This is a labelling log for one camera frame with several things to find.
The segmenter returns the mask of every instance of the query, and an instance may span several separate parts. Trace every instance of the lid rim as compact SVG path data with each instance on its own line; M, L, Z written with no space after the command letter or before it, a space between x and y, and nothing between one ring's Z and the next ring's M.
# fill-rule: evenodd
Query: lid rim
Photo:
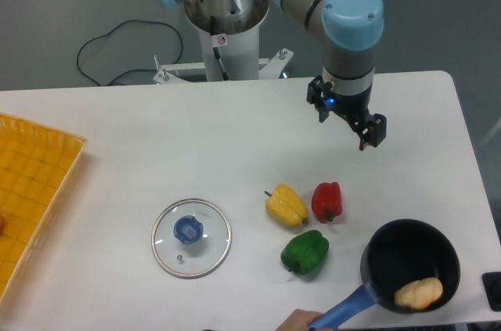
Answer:
M161 260L160 256L158 255L157 248L156 248L156 245L155 245L155 235L157 233L157 228L158 228L158 225L160 224L160 222L162 221L162 219L164 218L164 216L170 210L172 210L173 208L176 208L176 207L181 206L181 205L186 204L186 203L202 203L205 206L208 206L208 207L214 209L218 214L221 215L221 217L223 218L223 220L224 220L224 222L226 224L226 228L228 229L228 243L226 244L225 251L220 256L220 258L211 267L203 270L202 272L197 272L197 273L194 273L194 274L188 274L188 273L185 273L185 272L179 272L179 271L173 270L172 268L168 267ZM231 244L232 244L232 228L231 228L231 225L229 224L229 219L226 216L226 214L219 207L217 207L215 204L213 204L213 203L211 203L211 202L209 202L207 200L201 200L201 199L198 199L198 198L188 198L188 199L185 199L185 200L180 200L180 201L178 201L176 203L173 203L169 207L167 207L160 214L160 216L157 218L157 220L155 221L155 224L153 225L153 230L151 232L151 248L152 248L153 256L155 257L155 260L157 261L157 263L166 272L168 272L169 274L171 274L171 275L173 275L173 276L175 276L177 278L180 278L180 279L197 279L197 278L201 278L201 277L203 277L205 275L208 275L211 272L213 272L226 259L226 256L228 255L229 248L230 248Z

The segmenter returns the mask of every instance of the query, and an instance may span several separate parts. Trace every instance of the glass lid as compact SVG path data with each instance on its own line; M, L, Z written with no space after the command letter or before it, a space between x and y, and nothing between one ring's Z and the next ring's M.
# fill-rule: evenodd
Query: glass lid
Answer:
M158 217L151 247L169 274L195 279L213 272L226 258L232 229L226 215L206 200L180 200Z

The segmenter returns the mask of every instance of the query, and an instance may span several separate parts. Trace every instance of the black saucepan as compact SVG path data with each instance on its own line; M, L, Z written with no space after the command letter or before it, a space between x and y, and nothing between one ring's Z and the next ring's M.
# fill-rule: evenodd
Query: black saucepan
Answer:
M438 278L444 292L423 311L447 304L460 283L460 262L449 240L422 221L401 219L379 228L360 262L363 284L348 298L309 325L310 330L337 329L374 304L399 313L416 312L395 305L395 292L415 280Z

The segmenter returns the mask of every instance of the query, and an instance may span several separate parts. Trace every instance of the orange tray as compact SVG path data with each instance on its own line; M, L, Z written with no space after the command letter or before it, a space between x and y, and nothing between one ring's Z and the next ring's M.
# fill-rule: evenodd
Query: orange tray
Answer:
M40 236L86 142L0 113L0 300Z

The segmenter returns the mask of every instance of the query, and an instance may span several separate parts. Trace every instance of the human hand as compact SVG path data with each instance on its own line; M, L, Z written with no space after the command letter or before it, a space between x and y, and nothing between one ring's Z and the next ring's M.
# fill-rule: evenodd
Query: human hand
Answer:
M282 323L276 331L308 331L308 325L322 313L296 309L289 318ZM331 329L318 329L317 331L332 331Z

